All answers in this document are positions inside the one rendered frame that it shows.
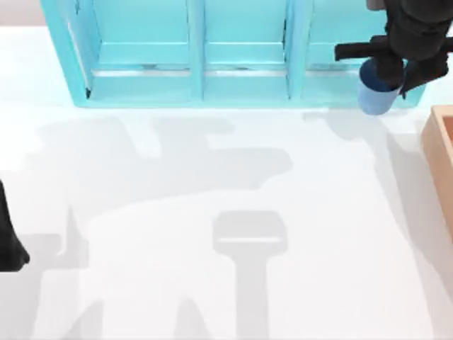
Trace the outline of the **light blue cup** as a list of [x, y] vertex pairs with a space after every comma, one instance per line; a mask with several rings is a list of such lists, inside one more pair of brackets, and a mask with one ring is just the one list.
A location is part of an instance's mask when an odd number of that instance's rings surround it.
[[382, 115], [390, 110], [403, 87], [404, 76], [386, 81], [378, 76], [377, 61], [367, 59], [359, 70], [357, 102], [362, 112]]

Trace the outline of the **salmon-coloured shallow box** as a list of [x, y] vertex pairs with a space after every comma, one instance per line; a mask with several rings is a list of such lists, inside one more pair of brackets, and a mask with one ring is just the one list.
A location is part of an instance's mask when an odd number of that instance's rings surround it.
[[453, 243], [453, 105], [433, 106], [420, 138]]

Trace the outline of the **light blue rack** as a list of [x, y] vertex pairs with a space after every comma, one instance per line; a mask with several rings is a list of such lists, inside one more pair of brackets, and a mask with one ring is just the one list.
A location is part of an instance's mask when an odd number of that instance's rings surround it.
[[71, 99], [85, 108], [357, 105], [360, 59], [384, 32], [367, 0], [40, 0]]

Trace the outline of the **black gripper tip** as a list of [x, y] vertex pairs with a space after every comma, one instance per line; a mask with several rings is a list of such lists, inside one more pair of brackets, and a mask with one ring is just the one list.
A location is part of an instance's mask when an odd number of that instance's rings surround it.
[[4, 184], [0, 180], [0, 273], [18, 272], [29, 263], [30, 254], [13, 228]]

